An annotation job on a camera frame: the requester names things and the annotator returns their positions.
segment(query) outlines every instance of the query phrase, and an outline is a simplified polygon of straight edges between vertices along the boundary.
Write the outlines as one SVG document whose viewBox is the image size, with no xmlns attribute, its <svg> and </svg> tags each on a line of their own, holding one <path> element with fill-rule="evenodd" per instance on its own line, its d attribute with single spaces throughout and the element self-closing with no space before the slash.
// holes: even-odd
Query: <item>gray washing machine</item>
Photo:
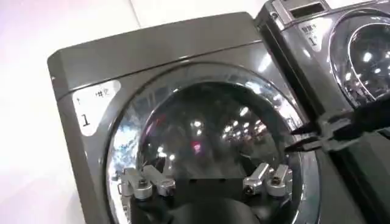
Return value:
<svg viewBox="0 0 390 224">
<path fill-rule="evenodd" d="M 323 153 L 284 154 L 308 119 L 248 14 L 67 47 L 48 65 L 87 223 L 362 223 Z"/>
<path fill-rule="evenodd" d="M 331 9 L 324 1 L 269 1 L 256 18 L 294 94 L 315 121 L 390 90 L 390 3 Z M 331 155 L 371 223 L 389 223 L 388 130 Z"/>
</svg>

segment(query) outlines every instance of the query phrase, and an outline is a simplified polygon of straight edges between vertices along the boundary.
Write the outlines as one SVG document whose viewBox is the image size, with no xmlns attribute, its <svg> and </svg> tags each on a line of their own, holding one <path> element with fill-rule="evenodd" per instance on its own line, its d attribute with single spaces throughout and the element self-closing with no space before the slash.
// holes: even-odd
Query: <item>metal tool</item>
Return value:
<svg viewBox="0 0 390 224">
<path fill-rule="evenodd" d="M 148 199 L 152 196 L 152 184 L 134 168 L 125 168 L 121 176 L 122 197 L 134 195 L 139 200 Z"/>
<path fill-rule="evenodd" d="M 294 131 L 292 135 L 312 134 L 285 149 L 286 152 L 342 150 L 357 142 L 365 132 L 373 132 L 390 126 L 390 97 L 336 114 L 324 114 L 316 122 L 310 122 Z"/>
<path fill-rule="evenodd" d="M 166 178 L 154 166 L 144 166 L 143 175 L 157 187 L 157 192 L 161 196 L 174 194 L 176 188 L 175 180 Z"/>
<path fill-rule="evenodd" d="M 244 178 L 243 189 L 246 194 L 255 195 L 261 192 L 263 182 L 270 176 L 270 166 L 268 163 L 261 163 L 251 176 Z"/>
<path fill-rule="evenodd" d="M 273 177 L 266 182 L 267 193 L 274 197 L 284 197 L 293 191 L 293 172 L 287 165 L 279 165 Z"/>
</svg>

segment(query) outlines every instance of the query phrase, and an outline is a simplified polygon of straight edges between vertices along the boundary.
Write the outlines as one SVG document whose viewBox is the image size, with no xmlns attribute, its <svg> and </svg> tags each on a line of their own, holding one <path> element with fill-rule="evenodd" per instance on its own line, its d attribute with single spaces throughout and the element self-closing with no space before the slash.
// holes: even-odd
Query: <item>washing machine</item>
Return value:
<svg viewBox="0 0 390 224">
<path fill-rule="evenodd" d="M 325 1 L 269 1 L 256 24 L 312 121 L 389 92 L 390 3 L 331 8 Z M 331 155 L 371 223 L 389 223 L 388 130 Z"/>
<path fill-rule="evenodd" d="M 123 33 L 48 59 L 87 223 L 363 223 L 253 19 Z"/>
</svg>

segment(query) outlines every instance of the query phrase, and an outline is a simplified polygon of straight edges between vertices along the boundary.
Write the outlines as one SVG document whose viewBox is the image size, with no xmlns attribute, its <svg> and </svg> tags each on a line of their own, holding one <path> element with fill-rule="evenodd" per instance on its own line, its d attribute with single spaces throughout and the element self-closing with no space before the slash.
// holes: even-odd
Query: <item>label sticker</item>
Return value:
<svg viewBox="0 0 390 224">
<path fill-rule="evenodd" d="M 321 51 L 324 34 L 328 31 L 331 23 L 331 19 L 329 18 L 316 18 L 299 24 L 298 28 L 303 33 L 311 48 L 319 52 Z"/>
<path fill-rule="evenodd" d="M 120 82 L 114 80 L 80 89 L 73 94 L 77 120 L 84 136 L 92 136 L 96 132 L 105 110 L 120 88 Z"/>
</svg>

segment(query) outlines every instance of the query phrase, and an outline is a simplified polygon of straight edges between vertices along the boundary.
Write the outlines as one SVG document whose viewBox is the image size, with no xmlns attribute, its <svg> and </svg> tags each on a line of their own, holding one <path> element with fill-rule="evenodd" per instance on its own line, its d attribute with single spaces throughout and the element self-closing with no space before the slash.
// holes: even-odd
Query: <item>metal clamp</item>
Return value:
<svg viewBox="0 0 390 224">
<path fill-rule="evenodd" d="M 244 192 L 249 195 L 259 194 L 263 181 L 269 179 L 269 170 L 270 166 L 268 163 L 261 163 L 251 176 L 244 178 Z"/>
<path fill-rule="evenodd" d="M 125 168 L 121 176 L 122 197 L 132 194 L 139 200 L 145 200 L 152 196 L 152 184 L 142 177 L 141 173 L 134 168 Z"/>
<path fill-rule="evenodd" d="M 170 196 L 174 194 L 176 188 L 175 180 L 166 178 L 154 166 L 144 166 L 143 175 L 156 185 L 157 192 L 161 196 Z"/>
<path fill-rule="evenodd" d="M 269 195 L 284 197 L 293 191 L 293 172 L 287 165 L 279 165 L 274 176 L 267 180 L 266 189 Z"/>
</svg>

